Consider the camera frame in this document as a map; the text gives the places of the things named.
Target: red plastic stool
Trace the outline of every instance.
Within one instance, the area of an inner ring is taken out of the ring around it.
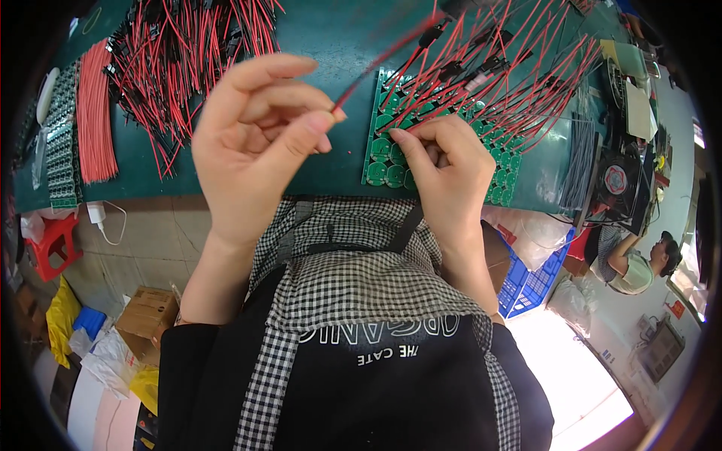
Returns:
[[[73,227],[78,224],[79,220],[74,214],[65,219],[43,219],[45,222],[45,233],[40,244],[35,241],[25,239],[25,244],[32,248],[35,254],[35,270],[44,281],[51,281],[65,268],[70,266],[75,260],[83,256],[83,251],[76,251],[73,247]],[[50,256],[53,254],[60,255],[63,263],[58,268],[53,268],[50,264]]]

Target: workbench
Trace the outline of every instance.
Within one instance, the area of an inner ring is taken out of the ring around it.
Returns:
[[[410,8],[409,2],[384,7],[383,2],[358,2],[347,4],[334,0],[283,0],[286,15],[280,14],[277,22],[277,37],[284,52],[307,55],[319,62],[318,70],[305,81],[326,92],[332,99],[362,72],[378,54],[398,40],[426,17],[432,6],[431,0],[418,1]],[[520,14],[505,27],[515,32],[529,15],[536,2],[528,2]],[[100,0],[102,8],[94,25],[81,19],[79,25],[58,51],[53,64],[65,67],[79,58],[93,43],[109,36],[129,8],[129,0]],[[89,17],[97,12],[91,10]],[[574,34],[594,34],[595,38],[612,38],[625,41],[627,32],[619,23],[617,10],[599,4],[583,18],[570,9],[563,34],[557,34],[551,49],[564,48]],[[449,33],[442,36],[434,47],[443,47]],[[514,46],[521,45],[521,40]],[[415,41],[407,49],[383,63],[386,67],[397,67],[412,52]],[[545,58],[550,61],[554,51]],[[409,73],[414,73],[414,66]],[[520,66],[512,72],[510,82],[521,80],[526,75]],[[604,89],[603,79],[597,74],[590,76],[592,87]],[[375,75],[370,75],[351,96],[344,111],[349,118],[335,126],[329,133],[334,149],[330,154],[313,155],[301,167],[287,189],[287,194],[315,194],[340,196],[372,196],[381,198],[409,198],[417,196],[415,191],[375,187],[360,183],[364,163],[366,141],[372,109]],[[601,101],[597,105],[599,114],[604,109]],[[83,201],[115,200],[121,198],[143,198],[153,196],[178,196],[200,193],[200,185],[193,167],[190,149],[182,149],[174,163],[175,176],[159,180],[155,159],[145,130],[128,122],[121,109],[113,105],[110,112],[113,145],[118,163],[118,175],[106,183],[95,183],[82,187]],[[511,208],[565,213],[559,208],[558,197],[569,165],[571,123],[559,120],[545,136],[543,142],[524,155],[518,173],[518,181]],[[598,125],[598,131],[605,132]],[[31,211],[49,206],[48,187],[43,183],[34,191],[31,177],[32,157],[26,161],[14,176],[16,211]]]

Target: black and white checkered fabric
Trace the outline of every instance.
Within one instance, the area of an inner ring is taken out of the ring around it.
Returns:
[[[479,305],[449,286],[435,268],[441,252],[422,221],[402,254],[336,251],[308,255],[308,246],[346,242],[382,249],[391,241],[413,201],[317,198],[297,214],[284,200],[258,241],[251,290],[289,255],[266,320],[266,336],[241,411],[236,450],[270,450],[286,382],[302,333],[329,325],[419,321],[473,315],[474,333],[494,394],[500,450],[518,450],[521,429],[516,397],[491,354],[492,324]],[[279,246],[290,245],[292,249]]]
[[[609,263],[607,263],[606,260],[609,257],[610,252],[616,245],[619,244],[620,241],[622,241],[622,229],[620,227],[615,225],[601,226],[601,230],[599,231],[599,245],[597,247],[599,251],[596,256],[596,264],[599,274],[606,283],[614,280],[614,277],[617,277],[617,274],[619,274],[609,265]],[[625,256],[632,253],[642,255],[642,253],[635,248],[629,248],[625,253]]]

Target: hand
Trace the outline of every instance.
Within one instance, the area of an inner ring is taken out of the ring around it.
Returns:
[[[448,115],[410,133],[397,128],[389,133],[414,174],[424,218],[442,252],[481,239],[481,211],[496,162],[469,124]]]
[[[288,183],[326,132],[346,115],[322,91],[293,77],[311,58],[276,53],[233,66],[206,100],[193,134],[193,163],[211,211],[211,233],[250,248],[271,224]]]

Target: fingernail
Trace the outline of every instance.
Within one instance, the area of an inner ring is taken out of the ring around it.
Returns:
[[[337,108],[334,110],[334,118],[336,119],[336,122],[343,122],[348,119],[349,116],[347,116],[341,108]]]
[[[331,141],[329,140],[328,135],[321,135],[321,138],[318,140],[318,150],[320,150],[321,152],[331,151]]]
[[[334,116],[326,111],[314,111],[306,118],[306,126],[313,133],[326,133],[335,122]]]
[[[391,138],[398,144],[406,141],[406,133],[400,128],[390,128],[388,134],[390,134]]]

